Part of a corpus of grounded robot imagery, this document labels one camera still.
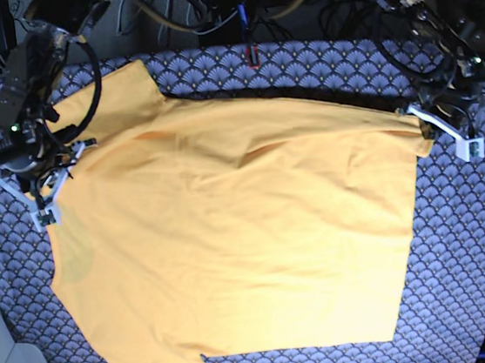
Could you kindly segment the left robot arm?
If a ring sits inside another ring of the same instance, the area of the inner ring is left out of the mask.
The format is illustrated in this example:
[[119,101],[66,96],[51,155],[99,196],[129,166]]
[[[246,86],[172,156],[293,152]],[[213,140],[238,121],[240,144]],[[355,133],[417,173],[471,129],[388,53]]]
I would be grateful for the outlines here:
[[[455,141],[456,157],[464,162],[485,157],[485,139],[477,130],[472,109],[485,105],[485,32],[457,0],[372,0],[373,41],[397,70],[416,81],[417,97],[400,109],[416,116]],[[403,64],[386,49],[381,35],[388,13],[403,17],[412,35],[428,40],[442,54],[432,70]]]

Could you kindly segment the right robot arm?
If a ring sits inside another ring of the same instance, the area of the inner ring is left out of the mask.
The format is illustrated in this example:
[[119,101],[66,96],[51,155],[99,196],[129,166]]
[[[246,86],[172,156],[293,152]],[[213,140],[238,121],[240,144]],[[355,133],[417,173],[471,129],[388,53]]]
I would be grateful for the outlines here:
[[[24,13],[31,25],[11,51],[0,90],[0,187],[26,206],[42,232],[59,222],[57,195],[80,157],[97,145],[78,139],[100,103],[102,74],[86,36],[112,0],[32,0]],[[60,115],[51,97],[62,76],[68,51],[78,45],[90,61],[93,94],[78,124],[52,132]]]

